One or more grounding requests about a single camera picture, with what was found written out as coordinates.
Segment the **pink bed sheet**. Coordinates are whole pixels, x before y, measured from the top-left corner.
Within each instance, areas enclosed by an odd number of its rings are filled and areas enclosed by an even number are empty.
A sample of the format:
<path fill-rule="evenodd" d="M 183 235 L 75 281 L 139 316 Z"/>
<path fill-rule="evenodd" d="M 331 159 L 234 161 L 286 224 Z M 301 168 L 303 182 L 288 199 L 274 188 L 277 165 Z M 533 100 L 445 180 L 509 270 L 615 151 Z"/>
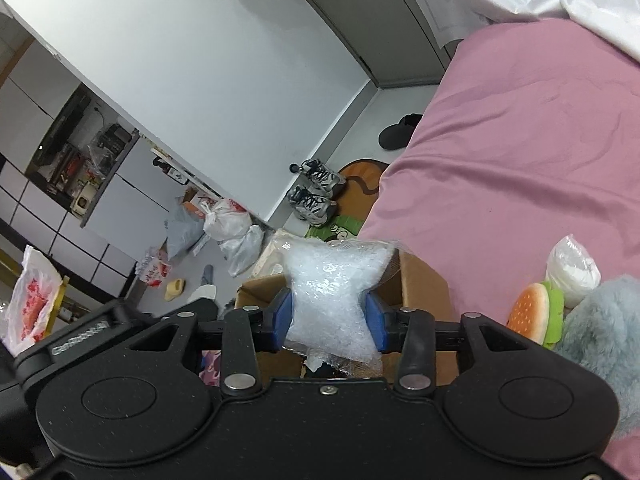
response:
<path fill-rule="evenodd" d="M 639 279 L 639 65 L 565 20 L 489 26 L 458 47 L 360 230 L 427 263 L 459 315 L 504 321 L 564 236 L 604 281 Z M 639 474 L 639 429 L 606 461 Z"/>

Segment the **white stuffing plastic bag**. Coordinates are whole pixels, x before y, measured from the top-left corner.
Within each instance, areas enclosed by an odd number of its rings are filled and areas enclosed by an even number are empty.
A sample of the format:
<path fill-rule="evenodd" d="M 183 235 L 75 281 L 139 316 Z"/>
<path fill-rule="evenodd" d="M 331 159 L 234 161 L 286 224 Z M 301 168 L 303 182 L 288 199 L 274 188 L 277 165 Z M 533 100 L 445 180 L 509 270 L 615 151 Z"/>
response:
<path fill-rule="evenodd" d="M 564 236 L 551 249 L 544 277 L 563 293 L 567 309 L 574 309 L 601 283 L 597 263 L 572 234 Z"/>

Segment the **brown cardboard box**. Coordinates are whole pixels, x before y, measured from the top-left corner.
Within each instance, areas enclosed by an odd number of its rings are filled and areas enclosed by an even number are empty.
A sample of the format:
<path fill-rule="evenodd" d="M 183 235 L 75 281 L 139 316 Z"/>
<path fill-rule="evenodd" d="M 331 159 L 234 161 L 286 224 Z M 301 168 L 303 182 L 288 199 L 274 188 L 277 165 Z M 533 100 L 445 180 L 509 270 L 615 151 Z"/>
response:
<path fill-rule="evenodd" d="M 235 307 L 265 308 L 286 285 L 282 274 L 251 278 L 236 292 Z M 408 307 L 430 312 L 437 321 L 454 322 L 458 316 L 451 307 L 447 282 L 427 263 L 408 252 L 398 252 L 374 290 L 393 308 Z M 288 349 L 277 353 L 259 352 L 257 355 L 262 383 L 268 385 L 277 377 L 311 378 L 371 378 L 384 377 L 393 382 L 399 354 L 382 356 L 382 370 L 378 373 L 361 363 L 344 361 L 333 367 L 322 363 L 316 372 L 305 366 L 305 359 Z"/>

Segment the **white red plastic bag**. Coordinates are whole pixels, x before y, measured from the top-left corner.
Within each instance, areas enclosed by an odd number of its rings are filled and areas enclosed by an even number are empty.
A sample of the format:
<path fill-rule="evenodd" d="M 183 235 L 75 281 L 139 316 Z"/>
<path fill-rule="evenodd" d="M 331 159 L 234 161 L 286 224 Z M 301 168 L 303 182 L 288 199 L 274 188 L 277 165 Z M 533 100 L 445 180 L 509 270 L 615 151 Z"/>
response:
<path fill-rule="evenodd" d="M 252 225 L 250 214 L 230 198 L 224 198 L 213 206 L 204 203 L 203 210 L 204 233 L 216 242 L 226 242 L 241 237 Z"/>

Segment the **grey plastic bag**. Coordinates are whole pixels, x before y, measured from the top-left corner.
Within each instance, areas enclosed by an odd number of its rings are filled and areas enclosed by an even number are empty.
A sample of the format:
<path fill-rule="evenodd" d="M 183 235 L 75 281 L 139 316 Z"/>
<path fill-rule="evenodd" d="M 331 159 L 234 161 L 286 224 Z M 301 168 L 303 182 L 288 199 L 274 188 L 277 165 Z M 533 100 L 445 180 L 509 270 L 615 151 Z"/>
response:
<path fill-rule="evenodd" d="M 183 204 L 172 208 L 165 220 L 168 260 L 185 254 L 202 237 L 203 226 L 204 219 Z"/>

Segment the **green cartoon floor mat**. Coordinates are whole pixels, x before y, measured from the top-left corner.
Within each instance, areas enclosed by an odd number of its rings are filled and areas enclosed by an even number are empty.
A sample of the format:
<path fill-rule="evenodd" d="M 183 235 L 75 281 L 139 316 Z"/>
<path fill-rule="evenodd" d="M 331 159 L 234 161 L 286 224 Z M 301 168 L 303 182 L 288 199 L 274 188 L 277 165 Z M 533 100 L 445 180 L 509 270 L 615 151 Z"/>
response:
<path fill-rule="evenodd" d="M 311 226 L 307 230 L 305 237 L 318 238 L 318 240 L 323 240 L 324 242 L 344 240 L 344 238 L 357 237 L 362 226 L 362 220 L 340 214 L 324 226 Z"/>

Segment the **red white bag on table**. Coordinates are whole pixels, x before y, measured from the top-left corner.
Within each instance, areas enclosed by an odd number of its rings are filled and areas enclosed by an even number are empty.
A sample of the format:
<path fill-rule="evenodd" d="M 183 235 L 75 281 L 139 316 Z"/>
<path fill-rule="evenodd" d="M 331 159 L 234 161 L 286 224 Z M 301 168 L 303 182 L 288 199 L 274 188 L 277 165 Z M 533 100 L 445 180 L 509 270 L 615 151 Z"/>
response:
<path fill-rule="evenodd" d="M 17 356 L 50 335 L 65 282 L 49 259 L 27 245 L 23 252 L 22 272 L 13 287 L 8 305 L 8 326 L 2 342 Z"/>

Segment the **grey sneaker near wall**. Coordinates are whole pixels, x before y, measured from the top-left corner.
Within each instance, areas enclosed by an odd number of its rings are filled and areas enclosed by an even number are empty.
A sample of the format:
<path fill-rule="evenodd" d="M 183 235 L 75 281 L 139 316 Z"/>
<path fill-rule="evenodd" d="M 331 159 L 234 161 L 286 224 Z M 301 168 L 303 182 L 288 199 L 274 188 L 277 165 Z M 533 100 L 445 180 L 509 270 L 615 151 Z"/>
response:
<path fill-rule="evenodd" d="M 330 169 L 320 159 L 304 160 L 299 172 L 326 197 L 337 198 L 344 191 L 346 179 L 338 172 Z"/>

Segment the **red white tissue pack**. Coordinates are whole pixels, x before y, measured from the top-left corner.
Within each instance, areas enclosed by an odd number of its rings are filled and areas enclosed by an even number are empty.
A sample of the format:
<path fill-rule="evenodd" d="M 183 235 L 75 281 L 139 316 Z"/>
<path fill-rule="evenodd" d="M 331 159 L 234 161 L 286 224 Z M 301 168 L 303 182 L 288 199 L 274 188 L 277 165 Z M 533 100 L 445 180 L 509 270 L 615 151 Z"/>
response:
<path fill-rule="evenodd" d="M 138 280 L 149 287 L 163 284 L 170 271 L 170 265 L 163 254 L 146 255 L 136 264 Z"/>

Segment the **black slipper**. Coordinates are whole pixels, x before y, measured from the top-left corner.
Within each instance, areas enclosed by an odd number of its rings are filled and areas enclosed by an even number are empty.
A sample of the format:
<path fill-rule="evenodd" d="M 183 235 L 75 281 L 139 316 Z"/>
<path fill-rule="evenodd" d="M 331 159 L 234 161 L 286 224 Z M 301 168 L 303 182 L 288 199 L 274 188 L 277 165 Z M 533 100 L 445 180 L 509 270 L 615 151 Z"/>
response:
<path fill-rule="evenodd" d="M 395 124 L 386 127 L 378 135 L 378 145 L 385 151 L 396 151 L 405 148 L 422 119 L 421 114 L 409 114 Z"/>

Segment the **yellow slipper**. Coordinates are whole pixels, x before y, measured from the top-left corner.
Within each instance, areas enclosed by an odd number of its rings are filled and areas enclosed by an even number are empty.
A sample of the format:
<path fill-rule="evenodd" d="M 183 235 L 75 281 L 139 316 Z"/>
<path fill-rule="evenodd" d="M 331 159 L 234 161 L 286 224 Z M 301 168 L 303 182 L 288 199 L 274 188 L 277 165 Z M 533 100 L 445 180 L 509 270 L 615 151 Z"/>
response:
<path fill-rule="evenodd" d="M 186 282 L 183 281 L 182 278 L 176 278 L 168 282 L 165 288 L 164 299 L 166 301 L 172 301 L 181 296 L 185 284 Z"/>

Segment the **clear bubble wrap bag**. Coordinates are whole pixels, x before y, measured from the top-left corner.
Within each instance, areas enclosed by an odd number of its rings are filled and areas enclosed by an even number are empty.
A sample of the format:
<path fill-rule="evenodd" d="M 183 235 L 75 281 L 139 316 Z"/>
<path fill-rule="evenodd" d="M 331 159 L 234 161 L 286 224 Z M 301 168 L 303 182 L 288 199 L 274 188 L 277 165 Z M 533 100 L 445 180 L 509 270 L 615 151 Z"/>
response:
<path fill-rule="evenodd" d="M 378 287 L 396 248 L 385 242 L 346 238 L 326 243 L 287 235 L 278 243 L 293 317 L 285 345 L 306 356 L 382 368 L 364 317 L 364 297 Z"/>

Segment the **orange floor mat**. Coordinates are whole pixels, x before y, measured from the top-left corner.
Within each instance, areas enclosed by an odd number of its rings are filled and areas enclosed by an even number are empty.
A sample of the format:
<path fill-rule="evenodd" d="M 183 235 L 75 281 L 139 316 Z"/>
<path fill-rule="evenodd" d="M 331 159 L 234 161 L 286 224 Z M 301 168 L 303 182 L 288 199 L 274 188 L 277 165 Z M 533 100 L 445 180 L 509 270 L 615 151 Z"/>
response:
<path fill-rule="evenodd" d="M 337 197 L 337 213 L 366 221 L 378 200 L 378 189 L 382 174 L 387 169 L 386 162 L 376 159 L 358 159 L 350 162 L 338 173 L 346 179 L 346 185 Z"/>

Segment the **white plastic bag on floor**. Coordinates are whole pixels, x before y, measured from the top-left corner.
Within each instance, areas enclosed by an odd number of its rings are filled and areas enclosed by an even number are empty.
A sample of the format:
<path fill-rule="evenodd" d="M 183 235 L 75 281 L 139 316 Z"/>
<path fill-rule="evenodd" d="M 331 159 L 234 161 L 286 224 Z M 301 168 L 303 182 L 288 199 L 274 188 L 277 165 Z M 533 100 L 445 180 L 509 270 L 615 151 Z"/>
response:
<path fill-rule="evenodd" d="M 250 226 L 245 234 L 218 244 L 228 263 L 228 272 L 232 278 L 248 270 L 262 253 L 264 231 L 260 226 Z"/>

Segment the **grey-blue fluffy plush toy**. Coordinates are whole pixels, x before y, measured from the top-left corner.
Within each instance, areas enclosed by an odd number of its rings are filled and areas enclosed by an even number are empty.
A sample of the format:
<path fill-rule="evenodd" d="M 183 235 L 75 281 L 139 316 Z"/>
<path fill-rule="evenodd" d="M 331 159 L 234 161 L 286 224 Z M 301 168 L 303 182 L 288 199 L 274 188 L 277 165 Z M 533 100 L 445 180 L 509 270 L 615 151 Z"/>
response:
<path fill-rule="evenodd" d="M 566 316 L 554 351 L 601 377 L 614 391 L 620 417 L 614 437 L 639 429 L 639 280 L 601 283 Z"/>

